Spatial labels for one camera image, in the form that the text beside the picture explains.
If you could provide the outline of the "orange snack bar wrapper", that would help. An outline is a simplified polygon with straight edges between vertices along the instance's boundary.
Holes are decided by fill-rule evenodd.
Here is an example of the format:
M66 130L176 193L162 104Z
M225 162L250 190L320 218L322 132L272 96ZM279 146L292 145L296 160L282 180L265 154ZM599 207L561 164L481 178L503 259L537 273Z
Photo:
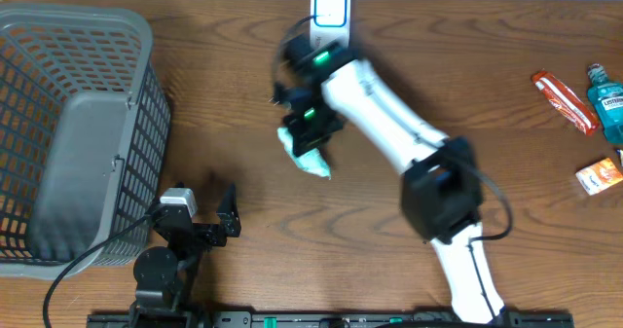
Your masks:
M600 127L597 116L584 102L551 72L541 70L531 76L531 81L549 103L585 135L592 135Z

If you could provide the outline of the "mint green wipes pack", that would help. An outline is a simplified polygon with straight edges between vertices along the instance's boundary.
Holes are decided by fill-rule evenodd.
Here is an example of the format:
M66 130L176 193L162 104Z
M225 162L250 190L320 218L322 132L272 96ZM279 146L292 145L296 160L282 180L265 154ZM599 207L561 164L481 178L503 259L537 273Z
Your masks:
M331 169L329 164L322 158L320 151L315 148L307 153L296 157L294 155L294 140L287 128L279 128L277 137L282 143L285 152L288 154L293 163L305 173L316 175L321 178L331 178Z

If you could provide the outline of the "teal Listerine mouthwash bottle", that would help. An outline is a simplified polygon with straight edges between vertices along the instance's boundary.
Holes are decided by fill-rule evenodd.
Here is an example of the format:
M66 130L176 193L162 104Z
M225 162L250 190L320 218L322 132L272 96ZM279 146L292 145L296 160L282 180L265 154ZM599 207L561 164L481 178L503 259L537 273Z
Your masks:
M604 128L606 140L622 144L622 84L611 81L602 65L591 64L587 69L591 87L588 98Z

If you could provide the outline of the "yellow chips bag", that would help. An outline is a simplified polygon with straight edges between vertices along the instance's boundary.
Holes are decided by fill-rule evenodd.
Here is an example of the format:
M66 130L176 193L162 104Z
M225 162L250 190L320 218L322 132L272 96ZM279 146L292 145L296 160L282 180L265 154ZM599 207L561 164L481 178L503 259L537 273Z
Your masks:
M621 164L621 166L623 165L623 150L622 149L615 149L615 154Z

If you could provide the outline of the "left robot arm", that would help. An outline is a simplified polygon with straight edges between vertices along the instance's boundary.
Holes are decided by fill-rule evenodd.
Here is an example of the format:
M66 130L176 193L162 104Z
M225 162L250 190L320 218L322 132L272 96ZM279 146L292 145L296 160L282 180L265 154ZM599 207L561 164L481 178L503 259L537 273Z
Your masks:
M143 251L134 263L129 327L212 325L209 314L190 296L203 255L240 235L236 186L228 187L216 210L218 223L194 222L197 211L193 191L183 187L167 189L148 209L148 223L166 245Z

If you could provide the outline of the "small orange snack packet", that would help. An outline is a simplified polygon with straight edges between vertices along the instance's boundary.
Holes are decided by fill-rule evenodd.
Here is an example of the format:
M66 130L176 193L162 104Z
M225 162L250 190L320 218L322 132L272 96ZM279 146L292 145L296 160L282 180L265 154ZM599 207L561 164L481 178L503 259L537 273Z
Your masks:
M589 196L594 196L622 181L622 173L611 158L581 168L575 177Z

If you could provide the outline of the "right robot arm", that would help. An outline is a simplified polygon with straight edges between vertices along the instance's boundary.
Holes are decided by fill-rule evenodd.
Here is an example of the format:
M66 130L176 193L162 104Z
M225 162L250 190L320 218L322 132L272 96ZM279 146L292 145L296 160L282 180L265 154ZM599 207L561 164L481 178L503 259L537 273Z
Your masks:
M418 116L355 50L331 42L319 49L304 35L280 42L274 68L296 87L274 84L274 102L288 109L281 136L304 167L345 122L354 124L401 178L400 208L441 264L457 317L494 323L505 304L495 289L479 207L487 177L462 137L451 138Z

